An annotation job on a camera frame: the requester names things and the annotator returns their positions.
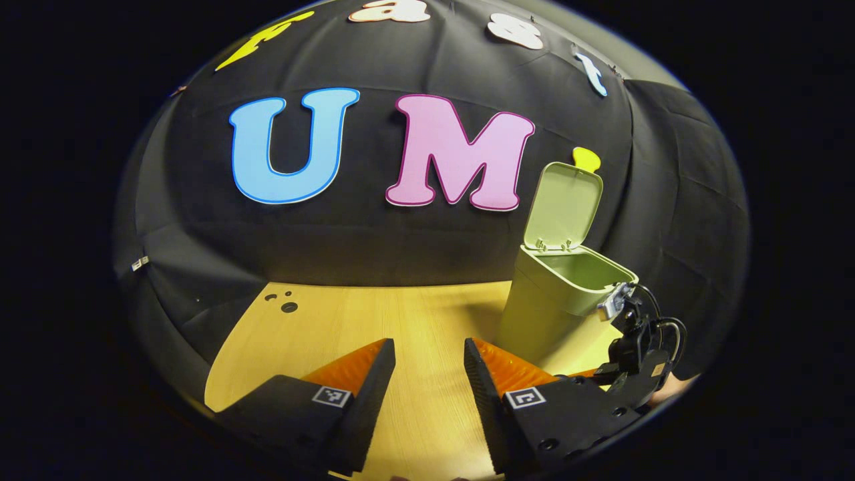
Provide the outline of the black backdrop cloth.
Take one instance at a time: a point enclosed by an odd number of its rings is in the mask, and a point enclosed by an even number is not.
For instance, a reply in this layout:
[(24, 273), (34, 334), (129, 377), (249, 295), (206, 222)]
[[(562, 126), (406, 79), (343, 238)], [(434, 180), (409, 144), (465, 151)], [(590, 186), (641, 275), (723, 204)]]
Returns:
[[(235, 41), (166, 101), (132, 150), (117, 194), (111, 262), (131, 289), (132, 262), (151, 315), (132, 317), (152, 363), (201, 399), (237, 308), (267, 281), (410, 287), (507, 281), (540, 171), (574, 147), (604, 159), (601, 207), (583, 244), (641, 276), (686, 323), (680, 377), (708, 368), (745, 287), (751, 220), (725, 135), (692, 92), (626, 40), (550, 0), (418, 0), (427, 19), (359, 22), (367, 0), (318, 0)], [(335, 133), (300, 104), (353, 88), (328, 183), (265, 204), (232, 171), (231, 112), (288, 101), (274, 117), (272, 168), (309, 160), (311, 129)], [(449, 156), (425, 171), (428, 202), (390, 203), (406, 116), (395, 103), (431, 94), (455, 112), (461, 145), (514, 114), (532, 121), (518, 164), (507, 156), (454, 176)]]

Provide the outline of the wooden desktop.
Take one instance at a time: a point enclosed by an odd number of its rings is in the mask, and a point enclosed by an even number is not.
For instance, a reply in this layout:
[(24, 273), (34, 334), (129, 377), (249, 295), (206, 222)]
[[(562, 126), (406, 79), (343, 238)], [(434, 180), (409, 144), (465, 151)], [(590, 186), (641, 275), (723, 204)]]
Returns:
[(219, 412), (273, 375), (302, 377), (381, 340), (396, 365), (353, 481), (500, 481), (464, 369), (464, 341), (495, 340), (509, 281), (431, 287), (269, 283), (216, 354), (204, 404)]

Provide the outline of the green desktop garbage bin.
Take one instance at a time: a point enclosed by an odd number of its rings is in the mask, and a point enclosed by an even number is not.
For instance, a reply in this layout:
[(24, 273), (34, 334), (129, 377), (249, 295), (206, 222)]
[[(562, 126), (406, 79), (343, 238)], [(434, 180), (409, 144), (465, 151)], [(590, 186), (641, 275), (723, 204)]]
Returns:
[(607, 359), (618, 331), (599, 307), (637, 274), (586, 247), (603, 181), (564, 162), (542, 171), (517, 253), (496, 344), (554, 373)]

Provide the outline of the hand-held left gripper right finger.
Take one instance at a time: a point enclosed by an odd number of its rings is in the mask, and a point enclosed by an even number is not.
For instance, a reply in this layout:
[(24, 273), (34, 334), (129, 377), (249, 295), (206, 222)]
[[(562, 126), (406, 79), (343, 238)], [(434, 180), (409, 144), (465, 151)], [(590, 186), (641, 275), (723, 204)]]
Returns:
[(577, 464), (641, 417), (644, 397), (609, 393), (590, 378), (561, 375), (501, 395), (476, 339), (464, 341), (464, 366), (492, 468), (529, 477)]

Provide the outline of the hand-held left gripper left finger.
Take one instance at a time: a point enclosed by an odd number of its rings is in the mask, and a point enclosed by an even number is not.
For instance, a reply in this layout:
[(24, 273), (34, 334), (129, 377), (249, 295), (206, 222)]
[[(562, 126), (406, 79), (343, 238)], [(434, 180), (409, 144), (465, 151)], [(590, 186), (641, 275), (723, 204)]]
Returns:
[(236, 435), (318, 477), (365, 465), (396, 366), (383, 338), (302, 378), (274, 375), (214, 415)]

